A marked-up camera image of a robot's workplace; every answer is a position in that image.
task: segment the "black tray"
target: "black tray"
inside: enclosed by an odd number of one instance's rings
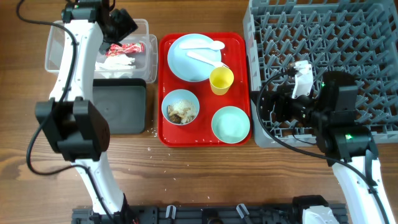
[[[111,134],[145,130],[146,82],[140,78],[94,79],[93,101]]]

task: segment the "red and white packet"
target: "red and white packet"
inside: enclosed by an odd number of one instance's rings
[[[109,50],[105,53],[105,56],[112,57],[121,54],[141,53],[144,52],[144,50],[145,48],[143,43],[122,44],[121,47],[116,44],[112,44]]]

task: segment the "wood grain surface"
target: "wood grain surface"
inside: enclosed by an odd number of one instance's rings
[[[51,177],[28,171],[26,147],[38,124],[37,101],[48,99],[55,75],[44,70],[50,28],[19,21],[16,0],[0,2],[0,223],[69,223],[72,209],[91,205],[75,170]],[[65,1],[31,0],[26,18],[60,19]],[[134,18],[147,19],[160,40],[174,32],[237,32],[243,35],[248,1],[117,1]],[[108,149],[113,174],[131,205],[258,205],[290,202],[320,194],[345,202],[325,161],[288,149],[261,149],[251,139],[241,147],[169,149],[154,137],[157,85],[147,88],[147,126],[143,134],[112,136]],[[319,152],[316,148],[306,148]],[[398,145],[379,145],[387,196],[398,215]],[[67,165],[41,134],[34,166]]]

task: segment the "yellow cup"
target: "yellow cup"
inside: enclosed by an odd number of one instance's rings
[[[224,95],[234,82],[234,73],[226,67],[215,68],[210,74],[211,90],[216,95]]]

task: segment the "red tray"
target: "red tray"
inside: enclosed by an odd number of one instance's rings
[[[176,77],[167,63],[167,54],[174,41],[185,34],[166,35],[159,45],[159,100],[158,124],[159,139],[169,147],[210,147],[210,146],[237,146],[246,143],[248,136],[237,144],[226,144],[218,140],[211,130],[213,115],[224,106],[241,108],[251,120],[250,99],[248,85],[248,71],[246,67],[246,53],[242,37],[235,33],[204,33],[213,40],[225,43],[221,50],[222,62],[227,64],[234,73],[234,82],[223,96],[215,95],[210,88],[209,80],[197,83],[183,81]],[[178,126],[169,123],[162,114],[162,101],[173,90],[185,89],[197,96],[200,104],[198,116],[192,123]]]

